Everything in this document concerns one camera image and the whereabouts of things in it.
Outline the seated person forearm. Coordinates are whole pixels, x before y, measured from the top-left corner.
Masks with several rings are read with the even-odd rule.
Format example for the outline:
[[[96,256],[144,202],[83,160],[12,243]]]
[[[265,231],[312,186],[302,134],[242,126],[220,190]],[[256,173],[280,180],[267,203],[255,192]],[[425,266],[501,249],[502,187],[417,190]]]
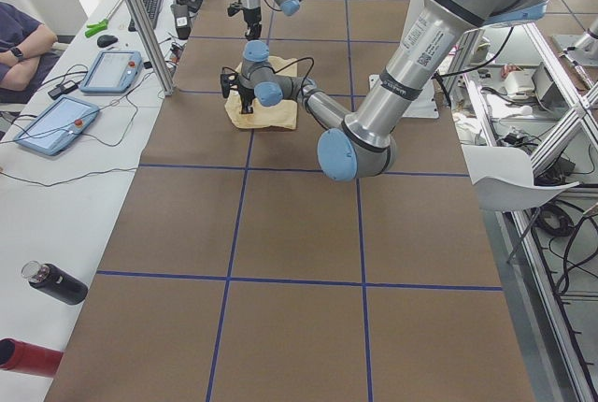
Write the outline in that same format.
[[[23,91],[34,77],[42,55],[50,52],[57,35],[45,24],[40,24],[17,45],[23,55],[19,60],[11,51],[1,53],[1,64],[8,70],[1,79],[1,87],[11,91]]]

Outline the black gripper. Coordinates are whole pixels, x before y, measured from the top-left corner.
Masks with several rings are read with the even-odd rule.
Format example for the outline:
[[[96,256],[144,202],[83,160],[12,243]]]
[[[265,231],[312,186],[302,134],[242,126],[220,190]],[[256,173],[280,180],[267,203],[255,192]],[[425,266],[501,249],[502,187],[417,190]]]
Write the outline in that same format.
[[[253,113],[253,100],[255,94],[253,91],[253,85],[249,79],[246,79],[243,75],[237,77],[237,91],[241,96],[241,113],[252,114]]]
[[[244,21],[247,25],[246,40],[259,40],[261,38],[262,11],[260,7],[243,9]]]

